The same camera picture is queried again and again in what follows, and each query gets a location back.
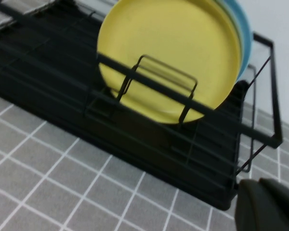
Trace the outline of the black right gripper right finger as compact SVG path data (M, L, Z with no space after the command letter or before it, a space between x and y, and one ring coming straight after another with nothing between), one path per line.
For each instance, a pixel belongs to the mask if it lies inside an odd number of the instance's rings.
M274 179L261 178L260 184L272 196L280 212L281 219L283 219L289 227L289 188Z

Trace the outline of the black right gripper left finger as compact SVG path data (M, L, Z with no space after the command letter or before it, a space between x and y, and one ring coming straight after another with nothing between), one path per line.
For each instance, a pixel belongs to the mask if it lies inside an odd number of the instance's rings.
M239 183L235 209L238 231L289 231L286 222L260 179Z

